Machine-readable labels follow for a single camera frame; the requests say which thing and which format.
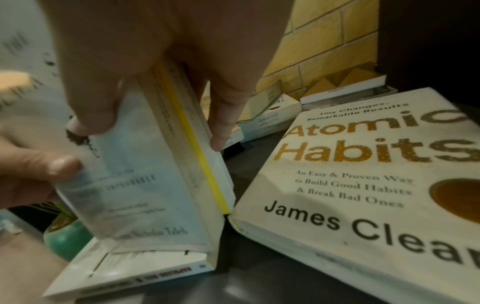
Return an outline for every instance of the brick wall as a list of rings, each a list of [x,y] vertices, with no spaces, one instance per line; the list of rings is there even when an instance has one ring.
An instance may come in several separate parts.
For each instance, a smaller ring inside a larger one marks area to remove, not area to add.
[[[380,0],[296,0],[256,91],[281,79],[284,91],[300,99],[315,78],[376,62],[379,6]]]

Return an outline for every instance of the yellow book edge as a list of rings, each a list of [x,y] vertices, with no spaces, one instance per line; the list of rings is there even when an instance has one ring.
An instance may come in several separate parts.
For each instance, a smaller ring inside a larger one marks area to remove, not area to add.
[[[161,63],[157,63],[155,64],[153,70],[155,72],[154,74],[156,76],[158,83],[163,88],[165,95],[170,100],[171,104],[173,105],[173,108],[175,109],[180,119],[180,123],[183,126],[183,129],[185,130],[185,133],[188,137],[188,141],[190,141],[190,144],[192,145],[193,150],[195,151],[195,155],[200,163],[203,173],[205,174],[206,180],[210,185],[210,188],[213,192],[213,195],[216,199],[217,204],[220,206],[220,209],[223,214],[230,214],[230,208],[227,204],[227,201],[225,200],[224,194],[222,193],[222,190],[220,189],[220,186],[217,183],[217,179],[215,178],[215,175],[212,172],[212,169],[210,168],[209,162],[207,161],[207,158],[205,157],[202,151],[202,147],[200,146],[200,143],[197,140],[197,137],[195,136],[192,126],[189,123],[187,115],[185,114],[184,109],[180,104],[179,98],[175,92],[175,89],[167,73],[165,72],[164,67],[162,66]]]

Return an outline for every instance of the gold circle on book cover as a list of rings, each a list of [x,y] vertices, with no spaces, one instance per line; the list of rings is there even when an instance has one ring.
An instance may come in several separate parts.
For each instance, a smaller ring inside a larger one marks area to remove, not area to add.
[[[430,187],[430,196],[448,212],[480,224],[480,180],[443,180]]]

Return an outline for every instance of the green pot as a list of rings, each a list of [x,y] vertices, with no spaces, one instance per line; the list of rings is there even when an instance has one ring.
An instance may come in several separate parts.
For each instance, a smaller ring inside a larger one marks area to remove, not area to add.
[[[43,241],[53,253],[70,262],[90,242],[92,234],[80,220],[52,231],[54,223],[45,230]]]

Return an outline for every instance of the dark tabletop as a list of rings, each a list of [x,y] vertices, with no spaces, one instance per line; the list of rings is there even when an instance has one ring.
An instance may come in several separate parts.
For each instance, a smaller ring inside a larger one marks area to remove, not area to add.
[[[284,132],[224,153],[240,198]],[[225,224],[214,272],[78,300],[77,304],[382,303],[300,262],[255,243]]]

